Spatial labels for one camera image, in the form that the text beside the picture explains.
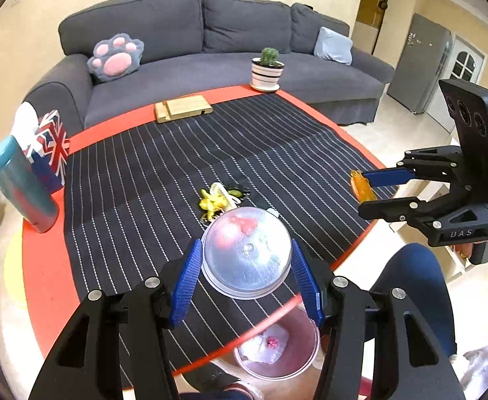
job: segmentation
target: container lid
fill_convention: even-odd
[[[224,213],[207,228],[202,242],[203,274],[231,298],[266,296],[290,270],[290,235],[278,218],[257,207]]]
[[[20,146],[12,135],[0,141],[0,170],[6,166]]]

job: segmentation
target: pink bucket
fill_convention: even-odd
[[[288,331],[288,343],[281,357],[273,364],[257,363],[242,357],[238,348],[233,353],[242,369],[262,380],[286,380],[307,370],[319,350],[319,330],[307,313],[295,307],[278,322]]]

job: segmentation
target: british flag pattern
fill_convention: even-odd
[[[53,193],[64,186],[66,160],[70,140],[59,112],[53,110],[42,117],[31,145],[24,151],[34,174]]]

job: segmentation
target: gray refrigerator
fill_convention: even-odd
[[[414,14],[388,95],[414,114],[425,112],[452,45],[453,37],[448,29]]]

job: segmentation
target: sofa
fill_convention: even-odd
[[[263,0],[110,0],[59,25],[65,57],[25,100],[39,116],[57,109],[69,135],[127,111],[203,90],[247,85],[264,47],[285,64],[280,87],[340,125],[374,120],[394,69],[357,48],[352,64],[312,52],[321,26],[349,25],[295,3]],[[87,69],[94,46],[116,33],[144,42],[139,69],[98,82]]]

